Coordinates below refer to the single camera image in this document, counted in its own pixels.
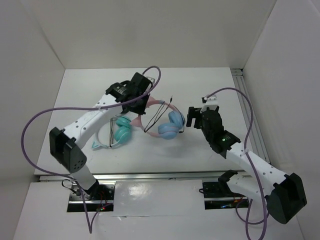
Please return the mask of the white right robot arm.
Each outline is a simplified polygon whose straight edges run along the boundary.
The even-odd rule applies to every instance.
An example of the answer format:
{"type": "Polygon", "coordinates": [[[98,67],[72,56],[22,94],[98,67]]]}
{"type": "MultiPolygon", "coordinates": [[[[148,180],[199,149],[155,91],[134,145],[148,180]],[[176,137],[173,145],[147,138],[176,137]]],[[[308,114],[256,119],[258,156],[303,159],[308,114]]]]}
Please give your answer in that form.
{"type": "Polygon", "coordinates": [[[307,204],[300,176],[287,174],[246,149],[238,137],[224,129],[218,109],[191,106],[186,125],[200,129],[216,154],[251,175],[252,178],[245,178],[235,170],[226,171],[218,179],[223,196],[235,193],[264,202],[267,212],[281,224],[287,224],[307,204]]]}

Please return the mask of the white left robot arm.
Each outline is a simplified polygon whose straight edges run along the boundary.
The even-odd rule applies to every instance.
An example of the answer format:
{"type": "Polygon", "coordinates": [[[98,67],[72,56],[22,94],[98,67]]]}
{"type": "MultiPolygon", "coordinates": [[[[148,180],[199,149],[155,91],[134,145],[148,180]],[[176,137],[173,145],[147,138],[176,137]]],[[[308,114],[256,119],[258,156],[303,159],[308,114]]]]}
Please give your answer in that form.
{"type": "Polygon", "coordinates": [[[88,140],[117,115],[133,112],[143,114],[149,99],[147,92],[153,82],[136,72],[131,80],[112,84],[96,103],[93,110],[63,129],[54,127],[49,132],[50,154],[70,173],[88,200],[103,190],[86,165],[82,149],[88,140]]]}

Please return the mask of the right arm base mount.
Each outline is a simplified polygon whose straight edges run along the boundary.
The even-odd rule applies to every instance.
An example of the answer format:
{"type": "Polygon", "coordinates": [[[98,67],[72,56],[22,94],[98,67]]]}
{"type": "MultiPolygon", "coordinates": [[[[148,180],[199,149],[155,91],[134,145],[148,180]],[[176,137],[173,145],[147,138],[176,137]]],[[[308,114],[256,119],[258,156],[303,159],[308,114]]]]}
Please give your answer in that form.
{"type": "Polygon", "coordinates": [[[198,191],[204,197],[204,208],[206,210],[247,208],[248,198],[239,193],[232,192],[227,186],[227,181],[234,175],[238,175],[235,170],[228,170],[215,181],[202,183],[202,188],[198,191]]]}

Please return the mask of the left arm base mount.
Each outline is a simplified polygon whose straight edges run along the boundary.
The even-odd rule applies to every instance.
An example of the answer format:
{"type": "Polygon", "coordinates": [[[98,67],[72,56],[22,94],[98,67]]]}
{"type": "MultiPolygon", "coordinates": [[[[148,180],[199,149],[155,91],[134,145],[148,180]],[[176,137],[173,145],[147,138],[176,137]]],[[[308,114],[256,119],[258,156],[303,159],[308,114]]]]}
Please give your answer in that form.
{"type": "MultiPolygon", "coordinates": [[[[64,179],[61,182],[62,187],[69,190],[67,212],[68,213],[83,213],[85,211],[83,199],[81,197],[80,188],[74,181],[64,179]]],[[[115,181],[100,182],[99,189],[94,195],[82,192],[85,200],[85,205],[88,212],[113,212],[114,211],[114,196],[115,196],[115,181]]]]}

